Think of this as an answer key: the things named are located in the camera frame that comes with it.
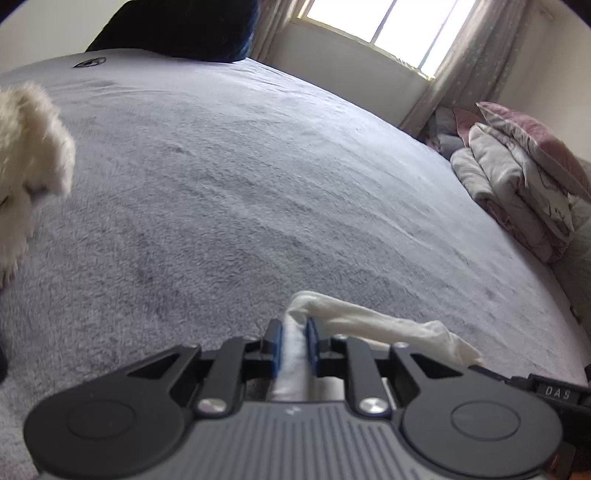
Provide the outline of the white garment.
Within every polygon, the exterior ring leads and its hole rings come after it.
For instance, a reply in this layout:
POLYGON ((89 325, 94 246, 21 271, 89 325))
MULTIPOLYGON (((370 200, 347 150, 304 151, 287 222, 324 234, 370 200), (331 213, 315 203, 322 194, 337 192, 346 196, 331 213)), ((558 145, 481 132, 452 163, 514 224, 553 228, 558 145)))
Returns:
POLYGON ((280 372, 266 398, 276 402, 332 401, 344 398, 339 379, 318 379, 311 373, 305 324, 314 319, 329 335, 366 341, 377 351, 406 342, 439 359, 469 367, 484 364, 481 353, 440 321, 418 323, 388 316, 366 307, 314 291, 301 291, 283 313, 280 372))

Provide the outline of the person in dark clothes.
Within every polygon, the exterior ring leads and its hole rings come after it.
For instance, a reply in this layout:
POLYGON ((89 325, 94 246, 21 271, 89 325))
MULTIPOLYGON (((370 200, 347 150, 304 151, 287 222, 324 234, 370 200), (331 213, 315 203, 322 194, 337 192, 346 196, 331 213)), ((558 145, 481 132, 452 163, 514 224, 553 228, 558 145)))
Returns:
POLYGON ((249 53, 258 18, 259 2, 252 0, 128 1, 87 50, 139 49, 232 63, 249 53))

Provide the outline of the grey bed blanket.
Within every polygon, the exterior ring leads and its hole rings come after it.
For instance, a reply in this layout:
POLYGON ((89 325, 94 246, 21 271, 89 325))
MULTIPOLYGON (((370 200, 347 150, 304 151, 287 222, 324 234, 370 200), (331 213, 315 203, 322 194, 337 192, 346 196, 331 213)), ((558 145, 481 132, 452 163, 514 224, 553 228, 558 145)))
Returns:
POLYGON ((26 82, 77 153, 1 293, 3 478, 35 475, 22 425, 45 396, 259 335, 302 290, 438 320, 502 374, 584 381, 589 340, 552 271, 444 157, 369 112, 252 60, 114 50, 1 77, 26 82))

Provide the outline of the folded grey quilt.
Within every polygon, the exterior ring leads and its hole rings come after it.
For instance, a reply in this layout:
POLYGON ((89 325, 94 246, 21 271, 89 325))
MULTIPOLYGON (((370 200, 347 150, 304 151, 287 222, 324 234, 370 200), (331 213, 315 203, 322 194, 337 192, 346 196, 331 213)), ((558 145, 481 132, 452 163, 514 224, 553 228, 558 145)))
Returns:
POLYGON ((472 199, 539 260, 564 255, 575 232, 567 191, 515 139, 477 122, 451 165, 472 199))

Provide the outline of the pink grey pillow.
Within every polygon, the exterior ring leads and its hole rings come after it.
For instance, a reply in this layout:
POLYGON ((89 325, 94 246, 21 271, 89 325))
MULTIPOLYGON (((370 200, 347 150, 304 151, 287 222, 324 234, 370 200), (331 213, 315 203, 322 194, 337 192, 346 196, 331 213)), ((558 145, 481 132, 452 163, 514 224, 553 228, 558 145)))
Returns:
POLYGON ((590 177, 582 162, 541 121, 494 102, 478 102, 483 118, 528 153, 568 193, 590 202, 590 177))

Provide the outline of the white plush toy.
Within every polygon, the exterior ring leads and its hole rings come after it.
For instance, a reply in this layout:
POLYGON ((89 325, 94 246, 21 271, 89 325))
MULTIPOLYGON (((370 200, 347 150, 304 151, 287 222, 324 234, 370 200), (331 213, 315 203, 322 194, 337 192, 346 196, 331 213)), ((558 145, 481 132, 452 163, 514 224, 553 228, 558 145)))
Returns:
POLYGON ((1 284, 18 270, 33 233, 39 194, 67 196, 76 146, 59 110, 39 85, 1 90, 1 284))

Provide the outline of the light curtain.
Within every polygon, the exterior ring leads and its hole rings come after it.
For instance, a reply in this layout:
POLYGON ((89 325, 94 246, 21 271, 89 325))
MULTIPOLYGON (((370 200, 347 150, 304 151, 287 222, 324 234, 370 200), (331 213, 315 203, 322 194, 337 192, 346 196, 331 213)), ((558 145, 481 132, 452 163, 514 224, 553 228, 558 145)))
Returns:
POLYGON ((478 1, 400 128, 416 137, 440 106, 474 111, 500 96, 530 25, 532 1, 478 1))

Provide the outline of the window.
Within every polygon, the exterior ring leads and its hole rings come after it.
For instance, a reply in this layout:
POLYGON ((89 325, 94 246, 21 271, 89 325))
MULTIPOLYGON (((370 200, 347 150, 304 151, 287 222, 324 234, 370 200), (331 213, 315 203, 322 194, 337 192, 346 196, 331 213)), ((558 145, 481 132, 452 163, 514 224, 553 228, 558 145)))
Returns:
POLYGON ((297 17, 359 40, 433 79, 475 0, 311 0, 297 17))

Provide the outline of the black round logo patch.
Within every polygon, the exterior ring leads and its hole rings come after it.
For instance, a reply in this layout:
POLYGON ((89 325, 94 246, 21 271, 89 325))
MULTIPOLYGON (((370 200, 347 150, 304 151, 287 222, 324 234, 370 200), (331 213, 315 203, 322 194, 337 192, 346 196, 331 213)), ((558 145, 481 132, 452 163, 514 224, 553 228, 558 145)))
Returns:
POLYGON ((81 68, 91 68, 96 67, 104 64, 106 62, 106 58, 104 56, 93 57, 89 59, 85 59, 83 61, 78 62, 73 66, 74 69, 81 69, 81 68))

